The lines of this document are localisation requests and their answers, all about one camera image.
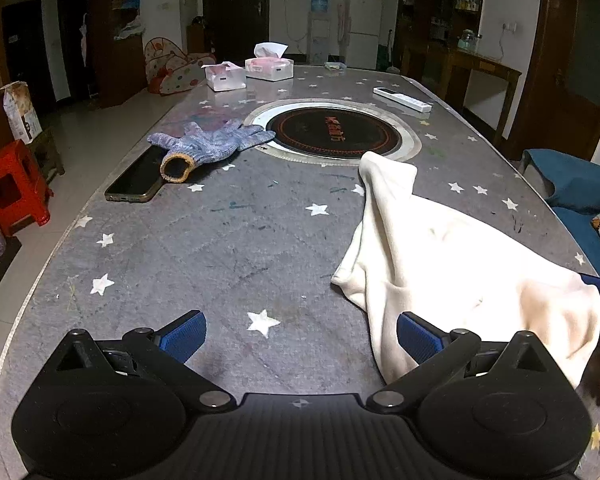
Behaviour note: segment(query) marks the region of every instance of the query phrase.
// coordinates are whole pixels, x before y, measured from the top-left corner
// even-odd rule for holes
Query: remote control
[[[386,97],[387,99],[391,99],[391,101],[395,101],[400,103],[401,105],[412,108],[418,112],[428,113],[431,111],[431,105],[427,103],[423,103],[422,101],[418,101],[413,97],[409,97],[406,94],[401,94],[400,92],[394,92],[393,90],[389,90],[388,88],[374,88],[374,94],[381,95],[382,97]]]

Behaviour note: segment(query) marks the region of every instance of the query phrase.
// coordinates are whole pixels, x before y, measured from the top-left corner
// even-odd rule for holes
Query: knit glove
[[[202,164],[224,160],[233,152],[269,142],[275,136],[275,132],[265,131],[262,126],[242,126],[240,119],[232,119],[219,130],[206,132],[196,123],[189,123],[180,139],[167,134],[151,134],[147,140],[169,150],[160,165],[164,179],[184,182],[189,173]]]

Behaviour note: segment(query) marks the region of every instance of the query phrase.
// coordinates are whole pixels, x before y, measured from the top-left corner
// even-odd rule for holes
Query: doorway
[[[218,62],[243,64],[269,41],[269,0],[203,0],[203,9]]]
[[[2,33],[11,80],[27,83],[39,115],[54,110],[56,95],[46,58],[42,2],[29,0],[3,7]]]
[[[600,0],[541,0],[536,42],[504,152],[590,160],[600,140]]]
[[[85,23],[87,0],[58,0],[58,23],[64,70],[69,83],[69,91],[74,101],[89,97],[90,83],[89,53],[86,49],[86,63],[82,58],[82,33],[80,28]]]

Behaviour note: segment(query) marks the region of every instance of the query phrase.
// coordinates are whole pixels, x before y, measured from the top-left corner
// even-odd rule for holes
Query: gray tabletop
[[[374,96],[373,86],[403,91],[433,109],[416,116]],[[201,86],[151,131],[181,136],[188,121],[212,129],[272,101],[298,98],[350,98],[397,114],[422,142],[409,160],[418,168],[415,194],[486,222],[556,264],[594,273],[586,260],[578,262],[582,250],[517,171],[446,104],[398,75],[296,66],[292,80],[248,80],[241,91],[215,94]],[[0,374],[0,480],[25,473],[11,417],[74,327],[96,339],[119,338],[197,308],[207,318],[207,339],[187,364],[238,400],[249,391],[365,398],[382,385],[365,314],[330,285],[362,218],[364,199],[352,192],[360,184],[357,169],[247,150],[194,172],[187,184],[164,186],[146,204],[106,202],[103,190],[145,147],[140,142],[85,206],[80,216],[91,221],[67,233],[14,332]],[[203,189],[193,192],[192,184]],[[305,208],[312,203],[327,205],[329,215],[311,216]],[[96,243],[103,234],[113,234],[113,243]],[[114,283],[102,296],[90,294],[104,274]],[[264,309],[280,322],[268,338],[248,330],[248,312]],[[595,458],[591,463],[597,470]]]

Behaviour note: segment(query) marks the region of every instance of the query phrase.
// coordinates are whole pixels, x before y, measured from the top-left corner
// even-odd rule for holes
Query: white refrigerator
[[[375,70],[383,0],[344,0],[341,54],[347,66]]]

